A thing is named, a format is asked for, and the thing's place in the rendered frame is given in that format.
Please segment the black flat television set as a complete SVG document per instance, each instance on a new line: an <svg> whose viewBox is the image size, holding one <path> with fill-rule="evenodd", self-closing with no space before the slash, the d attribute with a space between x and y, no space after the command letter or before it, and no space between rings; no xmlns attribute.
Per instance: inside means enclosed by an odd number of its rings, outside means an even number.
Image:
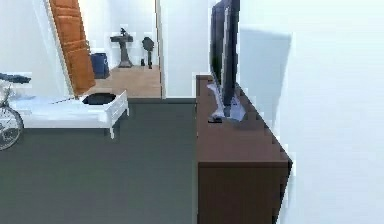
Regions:
<svg viewBox="0 0 384 224"><path fill-rule="evenodd" d="M210 117L222 120L241 121L245 115L235 93L239 11L240 0L220 0L211 12L210 67L214 82L207 87L214 93L217 109Z"/></svg>

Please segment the dark brown television cabinet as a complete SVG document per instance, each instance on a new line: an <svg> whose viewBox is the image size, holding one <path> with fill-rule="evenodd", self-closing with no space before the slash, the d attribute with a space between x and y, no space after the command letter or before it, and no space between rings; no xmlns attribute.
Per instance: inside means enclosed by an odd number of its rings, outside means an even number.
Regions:
<svg viewBox="0 0 384 224"><path fill-rule="evenodd" d="M197 224L277 224L293 161L240 87L240 122L210 123L216 100L196 81Z"/></svg>

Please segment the black round stand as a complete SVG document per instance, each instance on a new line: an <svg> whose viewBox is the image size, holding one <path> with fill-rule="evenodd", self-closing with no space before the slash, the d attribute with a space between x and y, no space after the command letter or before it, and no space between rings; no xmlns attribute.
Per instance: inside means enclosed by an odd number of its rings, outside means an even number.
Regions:
<svg viewBox="0 0 384 224"><path fill-rule="evenodd" d="M144 37L142 40L143 49L147 52L147 65L152 68L152 52L154 49L154 41L150 37Z"/></svg>

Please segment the black round dish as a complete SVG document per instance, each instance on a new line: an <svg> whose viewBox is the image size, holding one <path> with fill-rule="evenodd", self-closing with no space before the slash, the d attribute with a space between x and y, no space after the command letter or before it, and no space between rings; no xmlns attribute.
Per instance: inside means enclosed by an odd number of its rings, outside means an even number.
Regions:
<svg viewBox="0 0 384 224"><path fill-rule="evenodd" d="M93 93L85 97L82 102L88 105L104 105L112 102L116 98L112 93Z"/></svg>

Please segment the dark blue bin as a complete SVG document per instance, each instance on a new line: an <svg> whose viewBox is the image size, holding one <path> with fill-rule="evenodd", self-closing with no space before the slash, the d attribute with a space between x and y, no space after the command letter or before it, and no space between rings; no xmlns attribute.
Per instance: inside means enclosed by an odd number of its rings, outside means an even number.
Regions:
<svg viewBox="0 0 384 224"><path fill-rule="evenodd" d="M92 54L91 62L96 79L106 79L109 76L108 60L105 53Z"/></svg>

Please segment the white low table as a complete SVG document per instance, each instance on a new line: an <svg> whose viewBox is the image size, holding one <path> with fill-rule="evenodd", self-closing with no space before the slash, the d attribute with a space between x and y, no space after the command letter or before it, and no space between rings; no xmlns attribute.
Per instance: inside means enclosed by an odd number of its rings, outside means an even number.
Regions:
<svg viewBox="0 0 384 224"><path fill-rule="evenodd" d="M9 100L10 106L20 113L25 128L102 128L115 138L113 126L124 114L129 114L127 92L104 105L88 105L76 98L49 98L20 96Z"/></svg>

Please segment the orange wooden room door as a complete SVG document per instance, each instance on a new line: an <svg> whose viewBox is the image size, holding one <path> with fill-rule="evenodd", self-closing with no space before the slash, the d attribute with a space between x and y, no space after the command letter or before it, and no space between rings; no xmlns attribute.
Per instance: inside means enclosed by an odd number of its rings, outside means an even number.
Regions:
<svg viewBox="0 0 384 224"><path fill-rule="evenodd" d="M49 0L60 40L69 80L75 96L81 96L95 85L78 0Z"/></svg>

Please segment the white bicycle with black saddle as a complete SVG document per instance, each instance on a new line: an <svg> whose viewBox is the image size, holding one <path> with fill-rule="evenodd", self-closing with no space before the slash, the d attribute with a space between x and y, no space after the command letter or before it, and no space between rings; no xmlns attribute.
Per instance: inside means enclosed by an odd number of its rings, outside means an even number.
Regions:
<svg viewBox="0 0 384 224"><path fill-rule="evenodd" d="M0 91L0 151L12 147L21 137L24 122L21 115L9 104L12 85L25 84L30 78L22 75L0 73L0 80L7 83Z"/></svg>

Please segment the dark grey pedestal sink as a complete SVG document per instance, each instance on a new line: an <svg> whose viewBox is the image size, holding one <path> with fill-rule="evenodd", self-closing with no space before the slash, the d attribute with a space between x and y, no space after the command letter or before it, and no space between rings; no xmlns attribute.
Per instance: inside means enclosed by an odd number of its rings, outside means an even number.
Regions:
<svg viewBox="0 0 384 224"><path fill-rule="evenodd" d="M124 28L120 29L119 36L111 36L111 42L118 43L120 46L120 63L119 68L131 68L133 66L128 56L127 44L133 41L133 37L127 33Z"/></svg>

